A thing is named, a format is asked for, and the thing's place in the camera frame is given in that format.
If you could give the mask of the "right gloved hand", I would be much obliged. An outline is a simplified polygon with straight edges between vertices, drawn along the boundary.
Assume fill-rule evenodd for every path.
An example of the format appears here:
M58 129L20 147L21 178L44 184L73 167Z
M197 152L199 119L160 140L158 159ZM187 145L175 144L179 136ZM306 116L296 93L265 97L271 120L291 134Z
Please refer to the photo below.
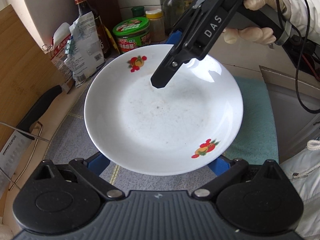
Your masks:
M282 46L291 35L289 0L244 0L223 31L228 44L243 39L257 44Z

